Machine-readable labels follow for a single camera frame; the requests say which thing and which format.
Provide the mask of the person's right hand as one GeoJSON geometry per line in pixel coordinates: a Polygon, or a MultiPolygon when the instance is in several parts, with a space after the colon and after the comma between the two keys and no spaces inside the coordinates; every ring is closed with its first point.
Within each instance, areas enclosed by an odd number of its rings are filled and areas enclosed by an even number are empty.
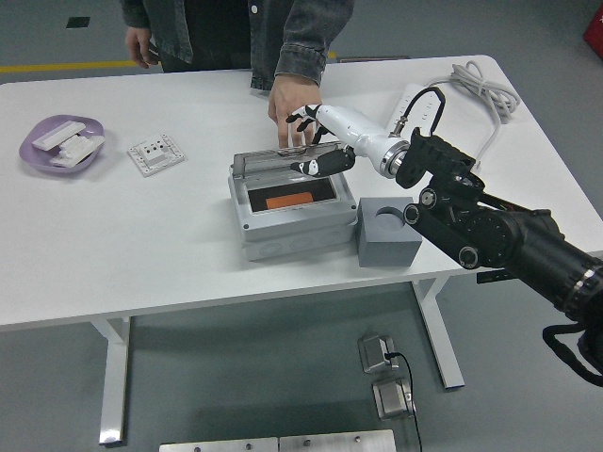
{"type": "Polygon", "coordinates": [[[159,64],[158,52],[152,43],[149,28],[128,27],[124,39],[130,59],[142,69],[159,64]]]}

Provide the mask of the person's left hand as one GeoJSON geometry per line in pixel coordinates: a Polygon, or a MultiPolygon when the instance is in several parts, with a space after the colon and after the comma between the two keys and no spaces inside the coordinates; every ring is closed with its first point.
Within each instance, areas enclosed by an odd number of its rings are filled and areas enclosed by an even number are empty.
{"type": "Polygon", "coordinates": [[[269,93],[268,116],[276,124],[279,148],[310,144],[316,127],[308,125],[299,132],[300,121],[295,124],[286,120],[298,108],[322,103],[319,86],[311,79],[295,74],[276,75],[269,93]]]}

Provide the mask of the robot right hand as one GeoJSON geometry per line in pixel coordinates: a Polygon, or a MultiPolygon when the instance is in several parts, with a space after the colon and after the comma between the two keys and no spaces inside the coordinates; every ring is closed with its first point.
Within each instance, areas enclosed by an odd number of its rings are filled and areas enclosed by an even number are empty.
{"type": "Polygon", "coordinates": [[[390,137],[379,124],[364,114],[342,106],[305,105],[295,110],[287,122],[301,119],[298,127],[303,131],[310,122],[317,121],[318,132],[333,134],[344,145],[344,149],[334,150],[305,162],[294,162],[290,168],[312,177],[326,177],[353,167],[357,156],[367,157],[373,168],[385,178],[394,178],[395,159],[405,153],[407,145],[402,140],[390,137]]]}

